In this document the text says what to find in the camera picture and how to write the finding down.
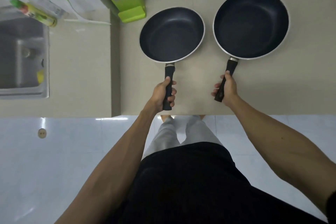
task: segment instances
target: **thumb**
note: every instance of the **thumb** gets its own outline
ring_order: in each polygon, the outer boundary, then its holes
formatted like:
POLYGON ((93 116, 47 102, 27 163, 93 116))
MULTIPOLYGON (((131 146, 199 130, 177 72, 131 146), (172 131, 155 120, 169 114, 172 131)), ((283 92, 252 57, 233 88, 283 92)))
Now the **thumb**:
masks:
POLYGON ((230 80, 230 79, 232 78, 231 75, 230 75, 230 71, 229 71, 229 70, 226 70, 226 71, 225 71, 224 76, 225 76, 225 79, 226 79, 226 80, 230 80))
POLYGON ((161 83, 161 85, 167 87, 169 83, 170 83, 170 77, 167 76, 166 79, 161 83))

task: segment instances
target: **person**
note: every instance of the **person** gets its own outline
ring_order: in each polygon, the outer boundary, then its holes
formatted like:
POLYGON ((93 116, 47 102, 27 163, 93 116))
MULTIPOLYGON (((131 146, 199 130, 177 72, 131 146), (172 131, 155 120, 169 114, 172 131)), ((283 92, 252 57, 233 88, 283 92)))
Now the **person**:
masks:
MULTIPOLYGON (((307 137, 242 100, 228 71, 225 78, 223 102, 270 168, 304 193, 330 223, 336 223, 336 164, 307 137)), ((323 223, 251 186, 199 116, 188 122, 187 138, 181 145, 174 120, 167 117, 143 154, 169 82, 167 77, 154 88, 138 118, 97 165, 56 224, 323 223)), ((168 98, 172 107, 175 94, 173 89, 168 98)))

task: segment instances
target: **gray pants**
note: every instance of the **gray pants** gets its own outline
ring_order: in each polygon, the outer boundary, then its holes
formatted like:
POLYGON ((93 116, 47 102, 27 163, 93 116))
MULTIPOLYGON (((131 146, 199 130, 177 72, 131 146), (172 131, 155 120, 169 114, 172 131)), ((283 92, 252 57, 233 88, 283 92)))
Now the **gray pants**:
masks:
POLYGON ((218 138, 212 133, 198 115, 193 115, 188 121, 187 127, 185 128, 185 134, 187 137, 185 141, 180 144, 176 135, 175 120, 168 117, 165 122, 161 124, 159 131, 155 135, 148 149, 143 154, 142 158, 145 158, 157 151, 198 142, 210 142, 222 145, 218 138))

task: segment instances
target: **green bottle cap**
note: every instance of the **green bottle cap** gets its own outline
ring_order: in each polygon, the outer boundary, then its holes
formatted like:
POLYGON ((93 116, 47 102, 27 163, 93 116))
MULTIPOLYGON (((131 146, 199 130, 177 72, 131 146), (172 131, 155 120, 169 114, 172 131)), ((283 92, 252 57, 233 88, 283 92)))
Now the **green bottle cap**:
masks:
POLYGON ((22 1, 20 0, 10 0, 10 3, 15 6, 16 8, 21 8, 21 6, 24 4, 22 1))

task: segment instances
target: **stainless steel sink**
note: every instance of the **stainless steel sink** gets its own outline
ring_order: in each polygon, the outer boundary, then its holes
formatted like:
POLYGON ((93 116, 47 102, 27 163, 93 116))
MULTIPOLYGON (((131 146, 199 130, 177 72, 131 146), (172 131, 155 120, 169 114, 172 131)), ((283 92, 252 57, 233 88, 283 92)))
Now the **stainless steel sink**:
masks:
POLYGON ((12 6, 0 8, 0 98, 49 97, 48 67, 48 27, 12 6))

